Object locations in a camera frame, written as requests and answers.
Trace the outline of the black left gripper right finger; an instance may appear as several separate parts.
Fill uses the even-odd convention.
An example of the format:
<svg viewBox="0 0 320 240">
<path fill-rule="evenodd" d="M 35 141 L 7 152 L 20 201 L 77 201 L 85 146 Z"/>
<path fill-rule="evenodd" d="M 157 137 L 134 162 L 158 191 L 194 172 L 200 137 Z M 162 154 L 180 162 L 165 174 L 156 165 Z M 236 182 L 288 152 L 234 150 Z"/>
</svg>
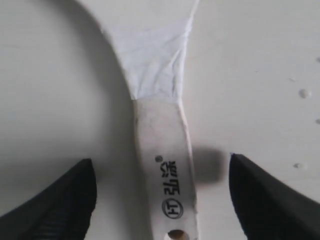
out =
<svg viewBox="0 0 320 240">
<path fill-rule="evenodd" d="M 229 162 L 229 192 L 249 240 L 318 240 L 320 204 L 279 181 L 242 154 Z"/>
</svg>

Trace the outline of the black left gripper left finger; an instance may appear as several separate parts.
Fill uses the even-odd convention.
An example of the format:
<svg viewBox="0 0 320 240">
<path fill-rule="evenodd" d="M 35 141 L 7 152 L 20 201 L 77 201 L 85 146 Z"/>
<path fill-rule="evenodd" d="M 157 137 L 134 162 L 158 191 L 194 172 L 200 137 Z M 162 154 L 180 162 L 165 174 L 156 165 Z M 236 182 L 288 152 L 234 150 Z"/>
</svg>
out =
<svg viewBox="0 0 320 240">
<path fill-rule="evenodd" d="M 2 240 L 83 240 L 97 203 L 92 160 L 83 159 L 0 218 Z"/>
</svg>

